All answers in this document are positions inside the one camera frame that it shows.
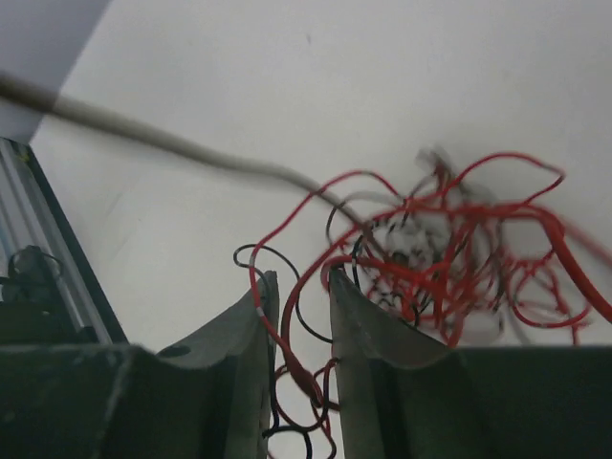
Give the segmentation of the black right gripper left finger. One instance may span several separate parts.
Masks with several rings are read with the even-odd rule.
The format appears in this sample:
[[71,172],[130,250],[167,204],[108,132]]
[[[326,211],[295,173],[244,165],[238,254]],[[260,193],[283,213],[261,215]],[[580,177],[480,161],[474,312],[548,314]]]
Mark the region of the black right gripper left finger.
[[53,285],[1,304],[5,458],[259,458],[269,422],[266,332],[251,294],[153,353],[103,295],[78,327]]

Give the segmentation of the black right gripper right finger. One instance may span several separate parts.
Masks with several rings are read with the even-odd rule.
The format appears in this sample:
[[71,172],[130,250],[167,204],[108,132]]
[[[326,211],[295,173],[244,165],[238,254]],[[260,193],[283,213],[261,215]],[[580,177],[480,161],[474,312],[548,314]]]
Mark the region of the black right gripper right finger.
[[611,350],[451,349],[329,276],[348,458],[607,458]]

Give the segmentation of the aluminium rail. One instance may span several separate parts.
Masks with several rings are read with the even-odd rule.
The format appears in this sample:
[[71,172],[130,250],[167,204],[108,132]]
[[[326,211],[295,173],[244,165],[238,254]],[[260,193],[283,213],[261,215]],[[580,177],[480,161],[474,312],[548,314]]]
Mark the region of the aluminium rail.
[[33,151],[2,140],[2,344],[125,340]]

